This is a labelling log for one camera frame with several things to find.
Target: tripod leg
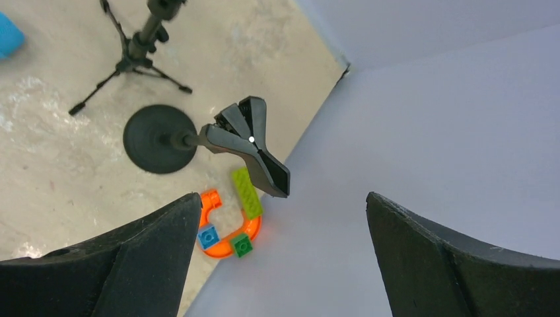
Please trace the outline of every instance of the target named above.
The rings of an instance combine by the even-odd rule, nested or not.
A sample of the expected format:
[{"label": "tripod leg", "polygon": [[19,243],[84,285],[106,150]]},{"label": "tripod leg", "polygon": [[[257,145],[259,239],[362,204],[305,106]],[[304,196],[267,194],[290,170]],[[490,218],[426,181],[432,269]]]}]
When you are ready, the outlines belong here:
[{"label": "tripod leg", "polygon": [[171,83],[174,83],[175,85],[177,85],[177,87],[179,87],[180,91],[186,92],[187,94],[192,94],[192,89],[189,86],[185,86],[182,83],[179,83],[178,81],[176,81],[172,77],[169,77],[169,75],[167,75],[166,73],[164,73],[159,68],[157,68],[153,65],[150,68],[153,69],[159,75],[160,78],[167,79]]},{"label": "tripod leg", "polygon": [[114,71],[113,73],[111,73],[111,75],[107,78],[105,78],[104,80],[100,81],[96,86],[95,89],[84,99],[82,100],[82,102],[80,102],[79,104],[75,105],[74,108],[70,109],[70,111],[68,111],[68,114],[70,114],[70,116],[75,116],[78,112],[80,112],[85,106],[86,106],[86,102],[88,102],[88,100],[91,99],[91,97],[93,97],[101,88],[103,88],[103,86],[105,86],[105,84],[111,80],[111,78],[115,77],[119,75],[118,71]]},{"label": "tripod leg", "polygon": [[111,7],[109,6],[109,2],[107,0],[99,0],[99,2],[101,4],[101,9],[103,9],[105,14],[109,16],[109,18],[111,19],[111,22],[113,22],[113,25],[117,28],[117,32],[119,32],[119,37],[120,37],[120,40],[121,40],[121,47],[122,47],[123,50],[125,50],[126,49],[127,38],[126,38],[126,35],[124,35],[124,31],[122,29],[121,24],[119,23],[119,21],[117,21],[117,18],[113,14],[113,11],[111,10]]}]

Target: blue object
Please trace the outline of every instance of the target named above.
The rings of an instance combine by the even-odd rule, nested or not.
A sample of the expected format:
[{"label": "blue object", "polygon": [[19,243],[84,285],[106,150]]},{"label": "blue object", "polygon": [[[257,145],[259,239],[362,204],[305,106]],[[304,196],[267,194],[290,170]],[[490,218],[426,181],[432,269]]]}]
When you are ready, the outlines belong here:
[{"label": "blue object", "polygon": [[2,12],[0,12],[0,59],[12,55],[25,40],[23,32]]},{"label": "blue object", "polygon": [[220,237],[218,236],[218,232],[214,225],[206,225],[198,230],[198,234],[196,235],[198,238],[198,242],[202,250],[206,250],[211,248],[216,243],[220,242]]}]

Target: dark green block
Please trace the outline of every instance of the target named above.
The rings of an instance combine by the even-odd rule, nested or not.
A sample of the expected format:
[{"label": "dark green block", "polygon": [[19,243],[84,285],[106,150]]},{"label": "dark green block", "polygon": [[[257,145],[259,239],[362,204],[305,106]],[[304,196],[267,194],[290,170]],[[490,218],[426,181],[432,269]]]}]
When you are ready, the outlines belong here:
[{"label": "dark green block", "polygon": [[251,239],[246,233],[242,233],[235,238],[231,239],[230,242],[233,252],[238,258],[246,256],[249,252],[253,250],[253,245],[251,244]]}]

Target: floor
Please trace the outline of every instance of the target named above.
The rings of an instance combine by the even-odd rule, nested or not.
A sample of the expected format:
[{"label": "floor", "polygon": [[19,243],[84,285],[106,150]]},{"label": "floor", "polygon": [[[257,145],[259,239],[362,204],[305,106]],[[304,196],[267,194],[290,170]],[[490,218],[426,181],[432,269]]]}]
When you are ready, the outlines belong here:
[{"label": "floor", "polygon": [[[144,1],[110,3],[129,34],[147,18]],[[72,118],[68,109],[120,58],[118,35],[99,2],[22,0],[0,9],[27,37],[20,52],[0,63],[0,260],[39,257],[209,188],[224,201],[213,215],[218,230],[235,229],[240,205],[229,172],[242,161],[200,149],[184,170],[147,174],[123,151],[127,119],[163,103],[200,127],[229,104],[260,96],[268,105],[267,145],[284,161],[343,73],[290,0],[193,0],[167,24],[171,40],[154,56],[193,95],[158,79],[122,75]],[[181,316],[216,264],[195,251]]]}]

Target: round black base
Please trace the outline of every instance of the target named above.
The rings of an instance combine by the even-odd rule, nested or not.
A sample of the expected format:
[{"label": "round black base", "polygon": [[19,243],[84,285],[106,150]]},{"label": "round black base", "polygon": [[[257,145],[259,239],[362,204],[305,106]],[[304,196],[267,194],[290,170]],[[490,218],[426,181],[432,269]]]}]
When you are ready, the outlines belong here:
[{"label": "round black base", "polygon": [[164,104],[147,106],[126,123],[124,149],[132,162],[147,172],[173,173],[189,164],[196,153],[196,147],[185,150],[171,145],[170,136],[183,130],[197,134],[183,111]]}]

